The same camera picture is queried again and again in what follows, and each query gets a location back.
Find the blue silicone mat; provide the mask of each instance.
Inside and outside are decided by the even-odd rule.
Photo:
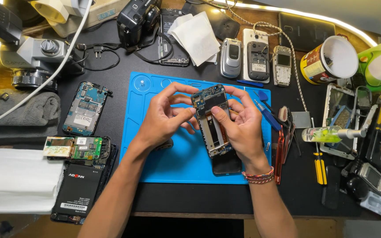
[[[120,160],[127,150],[142,123],[149,102],[153,96],[162,91],[171,82],[189,84],[198,89],[205,89],[217,83],[175,78],[169,76],[132,72],[130,74],[129,93],[127,96],[126,116],[124,118],[123,139],[121,143]],[[268,96],[270,104],[270,90],[245,87],[252,99],[258,99],[252,90],[262,90]],[[178,104],[177,107],[189,107]],[[262,121],[264,143],[271,143],[271,126]],[[148,156],[141,182],[170,182],[170,183],[220,183],[220,184],[247,184],[241,174],[216,176],[211,170],[211,161],[205,148],[200,131],[190,135],[184,128],[172,137],[174,146],[169,149],[151,152]],[[265,151],[269,164],[271,164],[271,149]]]

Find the forearm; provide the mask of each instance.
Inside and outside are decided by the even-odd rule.
[[[245,166],[248,174],[267,173],[268,164]],[[255,223],[263,238],[296,238],[298,232],[288,209],[280,197],[274,179],[258,184],[249,183]]]
[[[127,224],[145,159],[150,152],[133,140],[87,216],[78,238],[120,237]]]

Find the hand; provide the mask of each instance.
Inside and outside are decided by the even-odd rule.
[[[171,138],[179,126],[185,128],[191,135],[195,133],[192,126],[199,130],[198,122],[193,116],[196,109],[193,107],[171,107],[171,105],[179,103],[192,105],[189,96],[183,94],[174,95],[176,92],[193,94],[198,91],[199,89],[192,86],[172,82],[158,95],[154,96],[149,103],[144,121],[135,137],[140,143],[143,143],[141,146],[154,149]]]
[[[234,99],[228,100],[232,109],[229,110],[230,118],[217,106],[213,107],[211,112],[225,128],[230,143],[245,164],[247,173],[260,175],[269,172],[270,167],[261,141],[261,112],[246,91],[232,86],[224,88],[226,93],[238,97],[243,105]]]

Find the green bottle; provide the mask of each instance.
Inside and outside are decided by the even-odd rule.
[[[340,126],[307,128],[302,139],[307,142],[338,143],[344,138],[365,137],[364,130],[342,129]]]

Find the bracelet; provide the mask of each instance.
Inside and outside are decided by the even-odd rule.
[[[265,183],[271,181],[274,177],[274,168],[270,166],[271,171],[265,175],[248,175],[245,171],[242,172],[243,178],[251,183]]]

